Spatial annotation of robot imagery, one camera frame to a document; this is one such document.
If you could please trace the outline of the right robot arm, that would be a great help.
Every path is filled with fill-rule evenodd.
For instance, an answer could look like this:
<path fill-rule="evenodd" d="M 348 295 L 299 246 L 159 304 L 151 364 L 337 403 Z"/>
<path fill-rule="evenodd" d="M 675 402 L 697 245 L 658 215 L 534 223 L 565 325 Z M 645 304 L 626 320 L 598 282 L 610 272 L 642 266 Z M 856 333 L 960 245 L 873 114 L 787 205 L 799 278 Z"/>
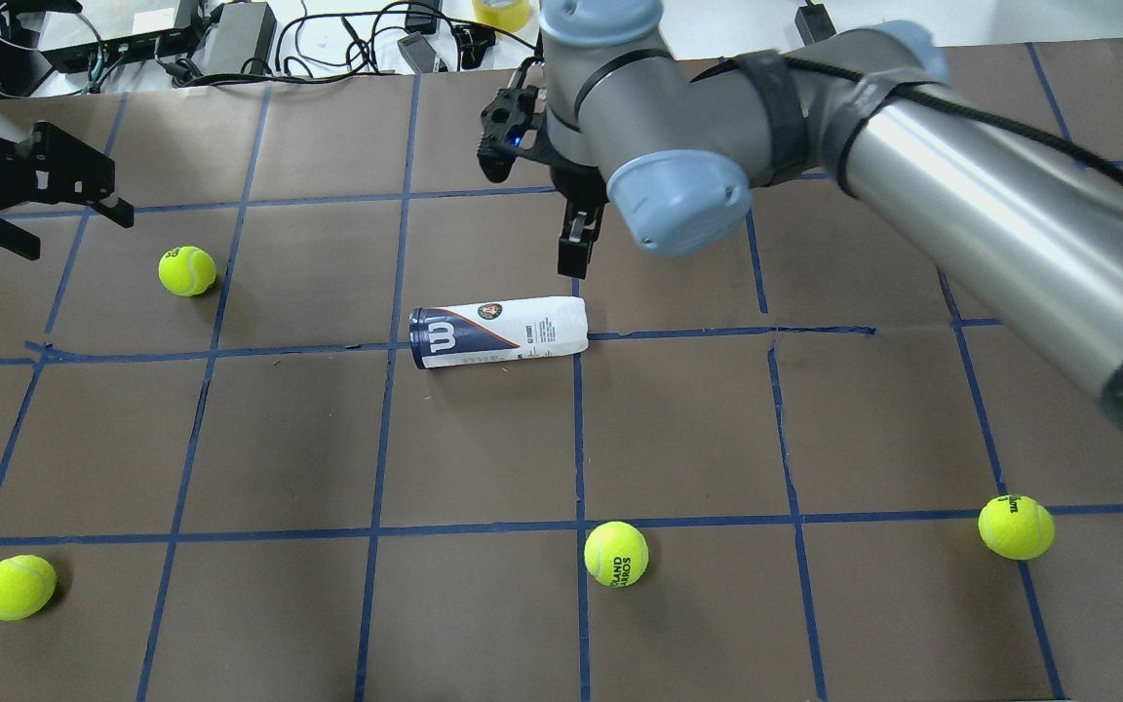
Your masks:
<path fill-rule="evenodd" d="M 606 206 L 643 250 L 686 256 L 745 221 L 754 188 L 823 168 L 1123 432 L 1123 168 L 956 94 L 917 22 L 685 78 L 663 15 L 544 1 L 533 57 L 482 112 L 485 176 L 531 159 L 565 197 L 562 275 L 587 275 Z"/>

